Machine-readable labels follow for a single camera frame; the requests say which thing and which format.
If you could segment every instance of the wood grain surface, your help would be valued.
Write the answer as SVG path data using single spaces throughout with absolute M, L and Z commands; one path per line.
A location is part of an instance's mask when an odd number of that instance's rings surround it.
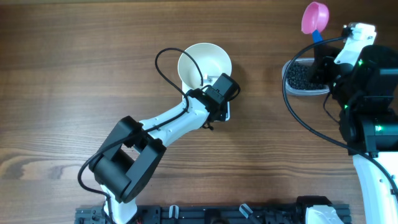
M 227 51 L 242 92 L 228 122 L 188 133 L 167 149 L 138 204 L 238 205 L 325 195 L 350 204 L 354 223 L 365 223 L 352 158 L 301 127 L 282 99 L 282 66 L 312 41 L 300 31 L 309 2 L 0 6 L 0 223 L 72 223 L 76 208 L 103 203 L 79 187 L 80 166 L 122 117 L 151 118 L 180 102 L 154 58 L 166 47 L 199 42 Z M 396 3 L 327 4 L 325 38 L 351 21 L 368 22 L 377 25 L 378 44 L 398 49 Z M 159 64 L 175 83 L 178 57 L 166 53 Z M 306 122 L 341 141 L 322 110 L 324 97 L 290 100 Z M 327 107 L 338 115 L 335 102 Z M 83 177 L 99 188 L 91 172 Z

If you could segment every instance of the green led light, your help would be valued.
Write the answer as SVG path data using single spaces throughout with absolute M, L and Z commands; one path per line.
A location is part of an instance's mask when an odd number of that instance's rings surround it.
M 380 125 L 376 125 L 376 126 L 374 127 L 374 129 L 375 129 L 376 131 L 381 131 L 381 130 L 383 130 L 383 127 L 380 126 Z

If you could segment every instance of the clear plastic container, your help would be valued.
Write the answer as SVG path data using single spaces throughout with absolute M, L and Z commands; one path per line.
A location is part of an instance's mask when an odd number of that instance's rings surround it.
M 286 62 L 282 69 L 282 78 L 284 77 L 285 70 L 287 65 L 290 63 L 291 60 Z M 300 63 L 302 65 L 306 66 L 311 66 L 313 63 L 314 59 L 313 58 L 299 58 L 296 60 L 296 63 Z M 316 96 L 316 95 L 322 95 L 322 94 L 327 94 L 329 92 L 329 87 L 325 85 L 325 88 L 322 90 L 296 90 L 292 88 L 286 80 L 286 93 L 290 95 L 295 95 L 295 96 Z

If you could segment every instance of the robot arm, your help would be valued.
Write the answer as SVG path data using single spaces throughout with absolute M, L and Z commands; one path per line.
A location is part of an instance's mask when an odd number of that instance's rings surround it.
M 184 134 L 199 129 L 205 124 L 210 125 L 216 120 L 223 120 L 223 111 L 227 102 L 234 98 L 239 85 L 229 76 L 222 74 L 213 86 L 187 92 L 189 107 L 187 112 L 179 116 L 187 103 L 183 100 L 179 105 L 155 118 L 135 121 L 130 116 L 120 120 L 99 151 L 119 139 L 132 136 L 124 141 L 127 147 L 134 147 L 140 153 L 134 161 L 122 149 L 122 144 L 115 146 L 101 156 L 93 159 L 89 168 L 95 180 L 104 192 L 111 197 L 113 220 L 117 224 L 127 223 L 136 213 L 135 197 L 147 185 L 157 165 L 163 157 L 166 147 Z M 163 126 L 159 124 L 171 121 Z M 108 202 L 104 206 L 107 214 Z
M 376 33 L 372 25 L 351 23 L 344 34 L 348 38 L 342 50 L 327 45 L 315 48 L 315 62 L 307 78 L 328 85 L 341 106 L 340 133 L 347 145 L 371 156 L 394 177 L 398 174 L 398 117 L 389 105 L 398 84 L 398 54 L 373 45 Z M 386 176 L 360 155 L 353 155 L 353 162 L 367 223 L 397 224 L 396 192 Z M 312 222 L 311 217 L 325 216 L 322 209 L 311 208 L 306 223 L 329 223 L 327 219 Z

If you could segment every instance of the black beans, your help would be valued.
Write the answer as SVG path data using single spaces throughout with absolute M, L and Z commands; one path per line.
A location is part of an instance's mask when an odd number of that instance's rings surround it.
M 294 63 L 287 72 L 287 83 L 296 90 L 322 90 L 322 84 L 307 81 L 308 66 Z

